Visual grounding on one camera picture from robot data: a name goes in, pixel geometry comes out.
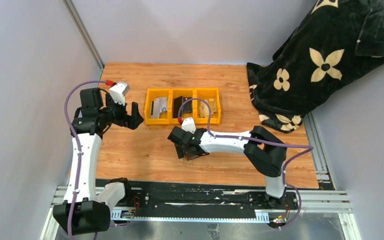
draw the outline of folded cloth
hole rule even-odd
[[[261,124],[291,133],[335,91],[383,64],[384,0],[318,0],[270,65],[246,65],[251,102]]]

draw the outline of robotic arm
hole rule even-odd
[[[266,200],[272,205],[282,203],[285,184],[283,182],[284,173],[282,167],[286,159],[286,147],[264,145],[259,148],[261,143],[243,139],[243,137],[257,138],[274,143],[283,142],[267,131],[262,126],[254,126],[251,131],[244,132],[214,132],[215,136],[234,136],[234,137],[214,137],[207,129],[196,128],[192,117],[183,120],[181,128],[175,126],[168,139],[175,145],[177,156],[192,160],[214,152],[225,152],[245,155],[254,167],[265,176],[266,181]]]
[[[132,199],[132,189],[127,178],[111,180],[98,196],[95,188],[98,151],[104,133],[112,124],[134,130],[144,121],[136,102],[132,102],[131,115],[127,114],[125,96],[129,89],[127,83],[115,83],[105,94],[106,107],[103,107],[100,88],[80,91],[81,107],[76,110],[72,125],[81,143],[81,168],[80,172],[75,172],[78,167],[79,151],[76,139],[73,137],[72,172],[67,192],[63,204],[55,205],[52,213],[59,225],[68,232],[69,211],[74,204],[71,220],[73,235],[108,230],[112,209],[120,201],[127,203]],[[78,182],[77,189],[74,187],[75,181]],[[73,202],[74,192],[77,192],[77,196]]]

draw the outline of white wall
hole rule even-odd
[[[316,0],[74,0],[104,62],[268,64]]]
[[[65,97],[97,78],[61,0],[0,0],[0,240],[39,238],[70,162]]]
[[[333,94],[314,115],[362,239],[384,239],[384,66]]]

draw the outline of wooden table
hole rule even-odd
[[[144,116],[148,88],[219,88],[221,124],[211,125],[218,132],[243,132],[260,125],[252,106],[243,65],[156,64],[109,62],[102,80],[123,81],[130,85],[127,103],[137,102]],[[103,136],[96,177],[140,181],[206,183],[264,186],[264,176],[242,155],[211,153],[192,161],[178,159],[174,145],[167,140],[173,125],[145,125],[136,130],[113,125]],[[301,126],[284,134],[269,129],[287,144],[308,144]],[[302,149],[289,148],[288,158]],[[294,160],[287,167],[286,181],[301,188],[318,188],[311,154]]]

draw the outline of yellow container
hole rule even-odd
[[[146,93],[144,119],[146,125],[178,125],[177,116],[173,117],[173,101],[183,96],[185,98],[215,99],[216,111],[211,116],[211,124],[219,124],[222,117],[220,94],[218,88],[149,88]],[[159,118],[151,118],[152,102],[159,97],[168,97],[168,110],[162,112]],[[196,124],[207,124],[208,118],[200,117],[201,102],[192,101],[192,113],[183,113],[182,119],[193,117]]]

